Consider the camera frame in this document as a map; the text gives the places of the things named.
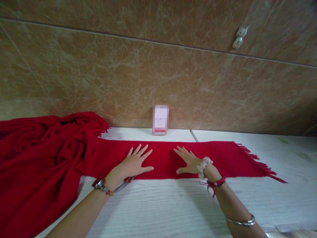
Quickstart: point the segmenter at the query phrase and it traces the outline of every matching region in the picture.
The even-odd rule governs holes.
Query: bracelet
[[[100,186],[99,188],[102,192],[106,192],[107,195],[109,195],[110,197],[112,197],[115,192],[111,192],[110,190],[107,189],[107,187],[105,187],[103,184]]]
[[[216,187],[220,187],[221,185],[223,185],[224,183],[226,182],[226,177],[225,176],[222,176],[221,179],[219,179],[218,181],[215,181],[215,182],[210,182],[210,181],[207,181],[207,182],[203,182],[203,181],[199,181],[200,184],[207,184],[207,191],[209,193],[209,196],[210,195],[210,192],[209,192],[209,188],[211,187],[212,190],[214,191],[214,195],[212,196],[213,198],[215,197],[216,195]]]
[[[228,217],[226,217],[226,220],[229,222],[232,222],[234,224],[241,225],[241,226],[252,226],[256,223],[256,221],[255,221],[255,217],[253,216],[253,214],[251,214],[251,216],[252,216],[251,220],[244,221],[244,222],[233,221],[233,220],[229,219]]]
[[[113,192],[108,190],[107,187],[104,185],[105,180],[104,179],[97,179],[93,184],[92,187],[95,189],[99,189],[102,192],[105,192],[107,195],[109,195],[110,197],[112,197],[116,192],[120,191],[121,189],[123,189],[124,187],[126,187],[129,183],[132,182],[132,180],[135,178],[135,176],[133,177],[128,177],[127,179],[124,180],[124,182],[117,187]]]
[[[205,178],[204,168],[207,165],[212,164],[212,163],[213,163],[213,161],[209,157],[205,156],[205,158],[202,159],[201,164],[197,165],[197,168],[200,171],[200,173],[198,174],[198,177],[200,180],[204,180],[204,178]]]
[[[135,176],[126,178],[126,179],[124,180],[124,182],[123,182],[121,185],[119,185],[119,187],[117,187],[117,188],[114,190],[114,192],[118,192],[118,191],[120,191],[121,189],[125,188],[129,183],[132,182],[132,180],[133,180],[134,178],[135,178]]]

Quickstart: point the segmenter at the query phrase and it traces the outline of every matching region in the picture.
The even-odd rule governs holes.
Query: red scarf
[[[210,157],[226,177],[274,177],[257,156],[234,142],[118,141],[97,138],[109,129],[93,112],[21,118],[0,122],[0,237],[34,237],[75,201],[81,175],[104,178],[131,147],[149,144],[143,166],[151,172],[136,179],[197,178],[177,175],[186,164],[173,151],[184,146]]]

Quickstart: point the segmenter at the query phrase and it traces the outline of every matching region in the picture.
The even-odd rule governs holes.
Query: forearm
[[[121,179],[115,173],[109,173],[106,177],[108,190],[114,191]],[[109,195],[98,189],[94,189],[85,197],[46,238],[84,238],[98,217],[101,209],[106,204]]]
[[[206,167],[204,173],[209,181],[214,182],[221,179],[215,167]],[[224,215],[231,220],[243,222],[252,219],[250,212],[238,199],[227,183],[216,187],[216,197]],[[261,227],[255,223],[250,227],[241,226],[227,221],[228,228],[234,238],[237,237],[267,237]]]

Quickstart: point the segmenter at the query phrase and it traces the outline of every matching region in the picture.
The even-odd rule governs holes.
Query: phone
[[[163,136],[167,134],[168,114],[169,107],[166,105],[155,105],[153,107],[153,135]]]

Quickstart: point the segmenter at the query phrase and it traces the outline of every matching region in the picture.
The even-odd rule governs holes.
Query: white wall hook
[[[232,47],[234,49],[238,49],[240,47],[240,45],[242,45],[242,43],[243,43],[243,38],[242,37],[236,38],[236,40],[234,41]]]
[[[242,26],[239,27],[239,30],[237,32],[237,38],[243,38],[247,34],[248,28],[243,28]]]
[[[234,43],[232,44],[232,47],[234,49],[238,49],[242,43],[243,43],[243,38],[245,37],[245,35],[247,34],[248,28],[243,28],[242,26],[239,27],[239,30],[236,34],[237,38],[234,41]]]

